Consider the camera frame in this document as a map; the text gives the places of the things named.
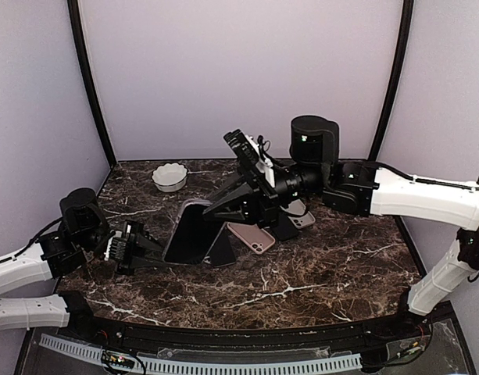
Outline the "pink phone case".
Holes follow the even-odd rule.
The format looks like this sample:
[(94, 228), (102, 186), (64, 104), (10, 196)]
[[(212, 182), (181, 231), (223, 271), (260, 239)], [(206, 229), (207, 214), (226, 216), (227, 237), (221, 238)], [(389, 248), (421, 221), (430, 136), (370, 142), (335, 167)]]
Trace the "pink phone case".
[(255, 254), (261, 255), (275, 245), (275, 238), (257, 225), (227, 223), (227, 229)]

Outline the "white phone case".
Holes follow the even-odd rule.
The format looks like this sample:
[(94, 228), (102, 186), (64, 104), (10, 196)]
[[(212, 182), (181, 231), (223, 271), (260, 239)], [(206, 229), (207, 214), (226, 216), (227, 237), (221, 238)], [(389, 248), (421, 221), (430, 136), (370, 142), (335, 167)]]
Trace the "white phone case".
[(316, 222), (313, 214), (300, 199), (291, 202), (287, 208), (283, 208), (283, 211), (289, 220), (294, 224), (294, 226), (299, 230), (310, 227)]

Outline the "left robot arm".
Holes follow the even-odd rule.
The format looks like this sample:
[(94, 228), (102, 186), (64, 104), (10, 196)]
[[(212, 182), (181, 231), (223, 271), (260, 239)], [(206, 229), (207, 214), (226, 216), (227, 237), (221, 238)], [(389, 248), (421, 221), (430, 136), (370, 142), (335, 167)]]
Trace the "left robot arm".
[(160, 266), (162, 245), (142, 223), (127, 221), (113, 230), (99, 208), (95, 192), (81, 187), (59, 203), (61, 216), (35, 234), (18, 251), (0, 257), (0, 331), (58, 327), (83, 341), (99, 334), (99, 324), (79, 291), (38, 298), (3, 298), (3, 294), (36, 282), (68, 275), (87, 262), (87, 253), (116, 263), (116, 271)]

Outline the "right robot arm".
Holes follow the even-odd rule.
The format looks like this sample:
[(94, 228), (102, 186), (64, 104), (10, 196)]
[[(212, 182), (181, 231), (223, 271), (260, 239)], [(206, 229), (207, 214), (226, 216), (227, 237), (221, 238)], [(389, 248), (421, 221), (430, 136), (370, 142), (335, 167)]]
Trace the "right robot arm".
[(406, 338), (463, 281), (479, 273), (479, 177), (459, 182), (419, 177), (373, 161), (339, 156), (339, 126), (320, 116), (291, 122), (291, 164), (272, 159), (261, 137), (241, 130), (224, 136), (238, 168), (212, 196), (203, 217), (268, 227), (294, 200), (318, 195), (337, 212), (354, 216), (407, 216), (449, 223), (456, 238), (444, 257), (402, 296), (388, 333)]

